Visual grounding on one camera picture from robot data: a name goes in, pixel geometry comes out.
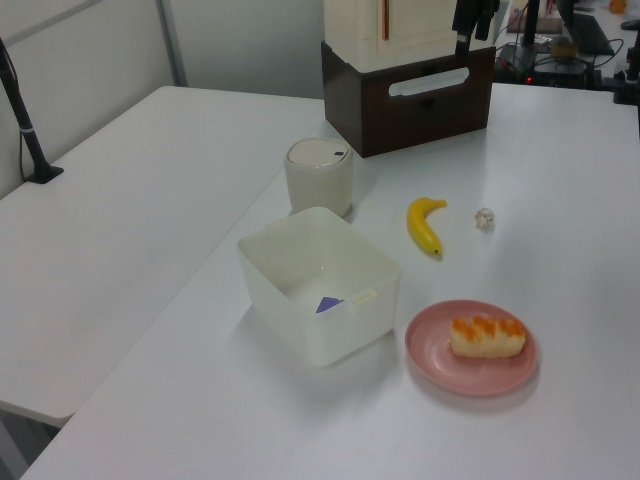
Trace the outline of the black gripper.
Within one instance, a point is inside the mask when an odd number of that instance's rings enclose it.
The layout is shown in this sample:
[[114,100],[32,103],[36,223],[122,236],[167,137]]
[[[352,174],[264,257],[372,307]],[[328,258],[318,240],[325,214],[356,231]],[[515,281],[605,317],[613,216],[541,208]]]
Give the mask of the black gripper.
[[467,55],[469,52],[473,22],[478,19],[475,29],[476,40],[487,40],[492,30],[493,16],[498,10],[498,2],[494,0],[457,0],[454,13],[453,31],[456,33],[456,55]]

